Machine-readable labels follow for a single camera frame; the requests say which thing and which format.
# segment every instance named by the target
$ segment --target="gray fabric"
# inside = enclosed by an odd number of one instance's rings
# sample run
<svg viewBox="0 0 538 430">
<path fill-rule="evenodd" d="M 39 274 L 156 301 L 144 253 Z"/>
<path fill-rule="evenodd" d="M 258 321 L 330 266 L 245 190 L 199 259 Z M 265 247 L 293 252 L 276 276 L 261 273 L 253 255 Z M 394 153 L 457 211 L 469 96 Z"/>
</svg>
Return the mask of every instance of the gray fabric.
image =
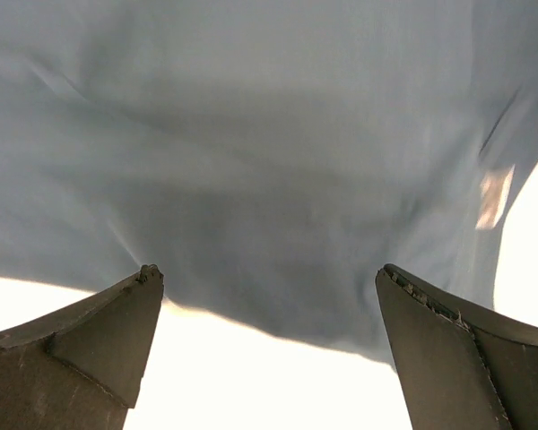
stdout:
<svg viewBox="0 0 538 430">
<path fill-rule="evenodd" d="M 538 0 L 0 1 L 0 275 L 155 262 L 180 304 L 386 359 L 385 262 L 491 305 L 479 183 L 537 111 Z"/>
</svg>

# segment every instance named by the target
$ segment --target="wrinkled cloth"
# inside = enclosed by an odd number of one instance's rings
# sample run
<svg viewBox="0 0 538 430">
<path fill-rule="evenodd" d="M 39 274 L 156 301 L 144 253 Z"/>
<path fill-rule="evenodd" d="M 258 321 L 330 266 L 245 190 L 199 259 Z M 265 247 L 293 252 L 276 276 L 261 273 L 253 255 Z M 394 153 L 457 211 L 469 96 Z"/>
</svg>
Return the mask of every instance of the wrinkled cloth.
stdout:
<svg viewBox="0 0 538 430">
<path fill-rule="evenodd" d="M 538 0 L 0 1 L 0 276 L 387 355 L 396 263 L 492 306 L 480 183 L 538 160 Z"/>
</svg>

